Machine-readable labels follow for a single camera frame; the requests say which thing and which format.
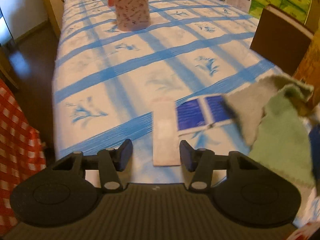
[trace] bed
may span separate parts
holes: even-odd
[[[170,96],[179,106],[281,71],[249,48],[258,20],[223,1],[149,0],[149,9],[150,27],[122,32],[107,0],[65,0],[53,79],[56,152],[92,155],[130,138],[123,183],[188,184],[184,167],[153,166],[152,100]],[[234,122],[179,139],[220,155],[249,152]],[[225,175],[215,171],[212,183]]]

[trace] wooden door frame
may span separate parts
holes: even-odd
[[[48,12],[49,20],[51,22],[53,31],[54,31],[55,35],[57,36],[57,38],[59,39],[61,31],[60,31],[56,16],[54,15],[50,0],[44,0],[44,6]]]

